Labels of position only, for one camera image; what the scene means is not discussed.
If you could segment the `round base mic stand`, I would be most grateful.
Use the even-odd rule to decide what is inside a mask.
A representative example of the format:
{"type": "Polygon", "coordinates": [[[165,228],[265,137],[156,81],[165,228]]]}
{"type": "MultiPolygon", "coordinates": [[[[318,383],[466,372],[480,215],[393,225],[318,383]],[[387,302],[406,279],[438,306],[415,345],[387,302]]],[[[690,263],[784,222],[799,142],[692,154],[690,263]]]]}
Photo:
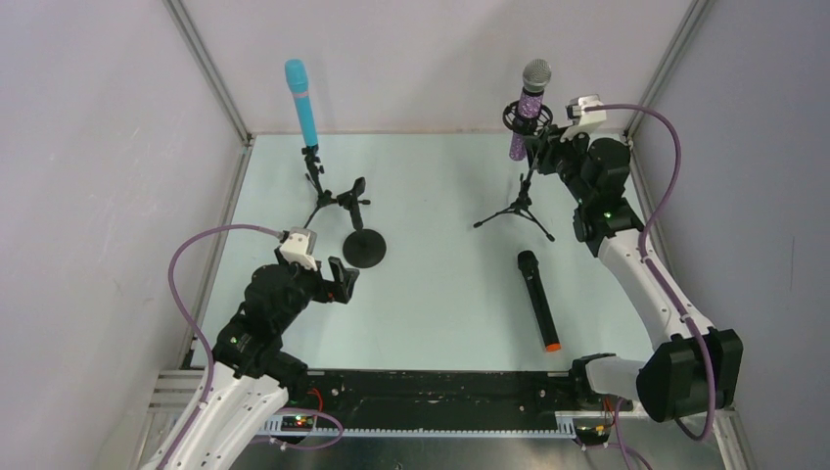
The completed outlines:
{"type": "Polygon", "coordinates": [[[385,238],[378,231],[364,225],[360,206],[370,204],[369,200],[360,199],[365,189],[365,178],[358,177],[349,190],[336,197],[338,206],[349,213],[353,228],[344,240],[343,255],[350,265],[357,268],[376,266],[387,253],[385,238]]]}

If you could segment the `shock mount tripod stand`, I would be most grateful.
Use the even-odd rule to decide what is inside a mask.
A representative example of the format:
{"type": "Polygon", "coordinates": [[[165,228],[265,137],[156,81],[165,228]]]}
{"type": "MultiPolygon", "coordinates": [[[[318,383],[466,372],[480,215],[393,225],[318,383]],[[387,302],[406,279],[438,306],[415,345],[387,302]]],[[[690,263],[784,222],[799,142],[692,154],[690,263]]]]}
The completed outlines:
{"type": "MultiPolygon", "coordinates": [[[[502,113],[502,122],[503,124],[511,130],[512,125],[512,113],[511,107],[517,102],[514,101],[507,105],[502,113]]],[[[501,211],[497,211],[493,215],[477,221],[473,224],[474,228],[479,228],[483,226],[488,221],[496,218],[497,216],[504,215],[504,214],[513,214],[524,219],[527,219],[534,223],[545,235],[545,238],[550,241],[554,242],[555,237],[542,225],[542,223],[531,213],[530,206],[532,204],[531,197],[530,197],[530,187],[531,187],[531,180],[534,173],[537,171],[537,156],[536,152],[533,149],[529,149],[529,141],[533,138],[536,138],[539,133],[544,129],[547,124],[551,123],[551,119],[553,118],[553,114],[551,113],[550,109],[547,108],[543,104],[544,108],[542,110],[542,115],[539,117],[538,120],[538,127],[536,132],[532,136],[527,136],[525,138],[525,147],[527,150],[527,156],[522,160],[528,164],[528,171],[520,175],[520,189],[516,199],[505,209],[501,211]]]]}

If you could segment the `black tripod mic stand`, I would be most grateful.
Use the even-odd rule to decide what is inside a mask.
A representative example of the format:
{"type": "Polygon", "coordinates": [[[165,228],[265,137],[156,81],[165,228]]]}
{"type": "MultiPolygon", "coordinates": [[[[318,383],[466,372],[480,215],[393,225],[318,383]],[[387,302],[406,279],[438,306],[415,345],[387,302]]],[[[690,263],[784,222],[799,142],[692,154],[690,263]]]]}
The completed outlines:
{"type": "Polygon", "coordinates": [[[349,190],[335,196],[331,190],[324,188],[320,180],[320,175],[324,173],[324,167],[321,164],[321,159],[318,157],[318,146],[303,147],[301,152],[306,167],[306,180],[312,185],[316,193],[314,209],[308,216],[303,228],[309,227],[311,221],[319,211],[336,205],[348,211],[352,227],[355,231],[363,230],[365,225],[360,206],[371,204],[370,200],[361,198],[366,190],[366,179],[363,176],[356,178],[349,190]]]}

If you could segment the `purple glitter microphone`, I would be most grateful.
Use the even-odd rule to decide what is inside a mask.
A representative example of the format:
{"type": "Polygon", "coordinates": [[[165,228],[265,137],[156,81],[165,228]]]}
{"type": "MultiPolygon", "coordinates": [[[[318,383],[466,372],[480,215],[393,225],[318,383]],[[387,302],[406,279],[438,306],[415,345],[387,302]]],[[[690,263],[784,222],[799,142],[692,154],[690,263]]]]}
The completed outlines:
{"type": "Polygon", "coordinates": [[[543,59],[533,59],[523,69],[523,87],[520,98],[511,107],[513,135],[509,157],[513,161],[521,161],[527,156],[525,138],[536,132],[538,120],[544,108],[543,94],[551,76],[550,65],[543,59]]]}

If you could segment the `black microphone orange end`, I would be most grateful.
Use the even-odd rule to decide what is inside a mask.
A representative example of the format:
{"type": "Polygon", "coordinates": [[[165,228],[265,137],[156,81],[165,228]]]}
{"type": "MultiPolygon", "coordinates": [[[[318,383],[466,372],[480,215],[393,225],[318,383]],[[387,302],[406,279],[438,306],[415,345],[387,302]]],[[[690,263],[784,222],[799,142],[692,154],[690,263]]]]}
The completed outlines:
{"type": "Polygon", "coordinates": [[[517,256],[544,349],[553,353],[562,347],[541,279],[538,259],[533,251],[524,250],[517,256]]]}

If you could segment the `blue toy microphone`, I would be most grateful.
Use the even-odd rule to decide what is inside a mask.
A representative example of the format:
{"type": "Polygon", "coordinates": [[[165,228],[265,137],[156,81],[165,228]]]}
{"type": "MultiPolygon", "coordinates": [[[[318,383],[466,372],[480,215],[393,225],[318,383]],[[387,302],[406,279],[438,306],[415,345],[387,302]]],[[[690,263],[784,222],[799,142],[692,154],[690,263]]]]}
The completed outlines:
{"type": "Polygon", "coordinates": [[[290,59],[284,65],[286,82],[292,94],[306,147],[318,145],[318,133],[309,95],[309,80],[305,65],[300,59],[290,59]]]}

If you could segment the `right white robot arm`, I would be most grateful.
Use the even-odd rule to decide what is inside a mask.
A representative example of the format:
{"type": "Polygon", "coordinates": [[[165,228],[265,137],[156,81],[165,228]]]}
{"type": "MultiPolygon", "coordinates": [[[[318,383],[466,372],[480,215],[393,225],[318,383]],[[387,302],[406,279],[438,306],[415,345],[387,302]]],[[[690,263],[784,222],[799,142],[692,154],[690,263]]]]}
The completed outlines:
{"type": "Polygon", "coordinates": [[[653,348],[646,361],[612,353],[575,360],[572,373],[585,392],[636,400],[657,422],[731,406],[743,342],[693,305],[643,239],[645,226],[624,195],[628,147],[553,127],[530,149],[539,172],[558,175],[576,200],[576,238],[622,286],[653,348]]]}

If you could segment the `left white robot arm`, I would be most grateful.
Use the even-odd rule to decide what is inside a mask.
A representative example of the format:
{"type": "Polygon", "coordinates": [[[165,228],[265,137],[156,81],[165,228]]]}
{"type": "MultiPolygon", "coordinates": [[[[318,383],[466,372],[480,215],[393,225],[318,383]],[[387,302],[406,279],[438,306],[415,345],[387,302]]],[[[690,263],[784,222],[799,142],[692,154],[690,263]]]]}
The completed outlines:
{"type": "Polygon", "coordinates": [[[283,335],[312,302],[350,301],[360,272],[329,259],[333,277],[279,259],[258,268],[211,350],[212,369],[148,469],[228,469],[265,421],[307,387],[307,366],[283,335]]]}

